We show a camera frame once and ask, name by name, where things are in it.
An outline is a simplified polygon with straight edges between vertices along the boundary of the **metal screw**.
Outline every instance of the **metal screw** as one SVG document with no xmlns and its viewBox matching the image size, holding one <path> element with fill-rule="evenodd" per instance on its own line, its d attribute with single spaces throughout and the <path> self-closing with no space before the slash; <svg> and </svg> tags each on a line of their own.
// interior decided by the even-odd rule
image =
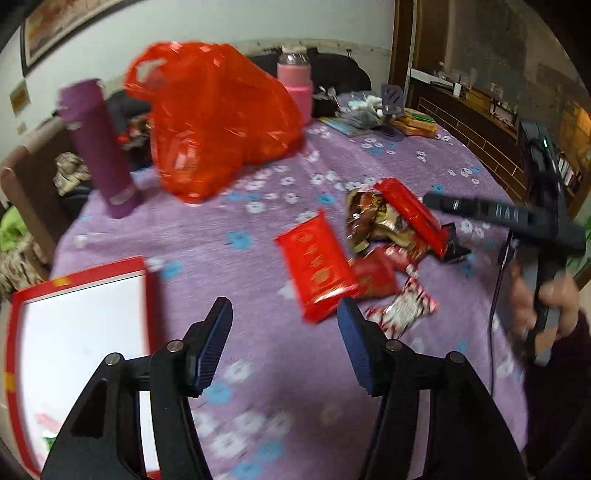
<svg viewBox="0 0 591 480">
<path fill-rule="evenodd" d="M 105 358 L 105 362 L 107 365 L 115 365 L 119 362 L 119 360 L 121 360 L 121 356 L 118 353 L 110 353 L 109 355 L 107 355 L 107 358 Z"/>
<path fill-rule="evenodd" d="M 466 360 L 466 357 L 460 352 L 450 352 L 449 359 L 455 364 L 462 364 L 464 363 L 464 360 Z"/>
<path fill-rule="evenodd" d="M 173 340 L 172 342 L 168 343 L 166 349 L 172 353 L 178 352 L 179 350 L 183 349 L 183 343 L 180 340 Z"/>
<path fill-rule="evenodd" d="M 391 352 L 399 352 L 402 350 L 402 343 L 398 340 L 388 340 L 386 342 L 386 348 Z"/>
</svg>

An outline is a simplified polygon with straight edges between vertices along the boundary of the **snack package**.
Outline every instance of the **snack package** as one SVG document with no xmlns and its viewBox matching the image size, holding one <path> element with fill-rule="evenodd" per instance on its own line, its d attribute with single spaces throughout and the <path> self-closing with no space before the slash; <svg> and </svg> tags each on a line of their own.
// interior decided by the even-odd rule
<svg viewBox="0 0 591 480">
<path fill-rule="evenodd" d="M 347 238 L 358 254 L 370 240 L 390 240 L 407 249 L 411 261 L 419 262 L 429 245 L 373 187 L 351 190 L 346 196 Z"/>
<path fill-rule="evenodd" d="M 423 130 L 422 128 L 411 127 L 409 125 L 403 124 L 399 120 L 390 120 L 390 125 L 396 127 L 396 129 L 400 130 L 408 137 L 435 138 L 437 136 L 437 131 L 433 132 L 430 130 Z"/>
<path fill-rule="evenodd" d="M 322 210 L 275 241 L 283 250 L 307 321 L 320 323 L 336 310 L 340 299 L 361 294 Z"/>
<path fill-rule="evenodd" d="M 435 312 L 438 306 L 417 280 L 411 277 L 392 303 L 368 309 L 366 317 L 377 323 L 388 339 L 397 339 L 420 316 Z"/>
<path fill-rule="evenodd" d="M 389 297 L 400 292 L 392 262 L 382 248 L 374 248 L 365 257 L 350 259 L 349 265 L 361 285 L 360 297 Z"/>
<path fill-rule="evenodd" d="M 419 120 L 416 118 L 412 118 L 410 116 L 403 116 L 403 117 L 397 118 L 396 121 L 398 121 L 401 124 L 406 125 L 407 127 L 418 128 L 418 129 L 423 130 L 425 132 L 430 132 L 430 133 L 435 133 L 435 134 L 437 134 L 437 129 L 439 128 L 437 126 L 437 124 L 432 124 L 431 122 L 426 122 L 424 120 Z"/>
<path fill-rule="evenodd" d="M 394 207 L 382 197 L 382 206 L 374 217 L 374 229 L 371 240 L 391 240 L 404 247 L 411 261 L 418 263 L 429 252 L 429 245 L 402 218 Z"/>
<path fill-rule="evenodd" d="M 355 189 L 347 193 L 347 239 L 354 253 L 358 254 L 369 247 L 373 221 L 383 202 L 382 195 L 373 189 Z"/>
<path fill-rule="evenodd" d="M 384 195 L 386 202 L 400 213 L 439 258 L 445 257 L 447 231 L 410 190 L 397 179 L 382 180 L 375 185 L 375 189 Z"/>
<path fill-rule="evenodd" d="M 409 277 L 418 278 L 418 271 L 413 265 L 413 262 L 416 263 L 417 260 L 413 259 L 408 250 L 399 245 L 380 245 L 377 248 L 383 250 L 394 270 L 406 273 Z"/>
<path fill-rule="evenodd" d="M 447 249 L 445 257 L 442 259 L 444 263 L 459 262 L 463 260 L 465 256 L 472 253 L 472 250 L 460 245 L 460 241 L 457 238 L 455 223 L 446 223 L 441 227 L 447 230 Z"/>
</svg>

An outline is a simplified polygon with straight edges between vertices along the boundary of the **plastic bag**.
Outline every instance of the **plastic bag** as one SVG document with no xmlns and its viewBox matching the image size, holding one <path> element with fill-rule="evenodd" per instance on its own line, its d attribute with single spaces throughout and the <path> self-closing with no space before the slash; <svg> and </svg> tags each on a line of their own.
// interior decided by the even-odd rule
<svg viewBox="0 0 591 480">
<path fill-rule="evenodd" d="M 152 70 L 142 82 L 138 67 L 146 62 Z M 154 164 L 164 187 L 186 202 L 302 141 L 303 119 L 290 94 L 230 45 L 152 45 L 129 67 L 125 90 L 152 104 Z"/>
</svg>

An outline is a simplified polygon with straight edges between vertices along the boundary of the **picture frame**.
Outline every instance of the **picture frame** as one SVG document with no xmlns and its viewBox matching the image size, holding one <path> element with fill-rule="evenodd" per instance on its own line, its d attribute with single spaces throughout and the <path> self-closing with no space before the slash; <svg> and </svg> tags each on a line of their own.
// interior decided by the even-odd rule
<svg viewBox="0 0 591 480">
<path fill-rule="evenodd" d="M 23 77 L 86 27 L 139 1 L 141 0 L 41 1 L 21 24 Z"/>
</svg>

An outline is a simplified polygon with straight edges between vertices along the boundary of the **human hand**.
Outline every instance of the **human hand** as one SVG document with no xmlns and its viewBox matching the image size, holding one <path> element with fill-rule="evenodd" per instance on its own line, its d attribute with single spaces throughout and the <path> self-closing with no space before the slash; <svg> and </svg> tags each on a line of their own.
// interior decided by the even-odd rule
<svg viewBox="0 0 591 480">
<path fill-rule="evenodd" d="M 534 311 L 534 292 L 521 278 L 521 266 L 515 260 L 509 266 L 513 279 L 511 288 L 511 307 L 513 311 L 513 327 L 524 336 L 535 326 L 537 319 Z M 548 307 L 560 307 L 562 312 L 558 321 L 558 328 L 549 330 L 544 343 L 548 347 L 562 337 L 573 333 L 579 318 L 579 289 L 573 276 L 567 271 L 565 276 L 544 283 L 540 288 L 540 300 Z"/>
</svg>

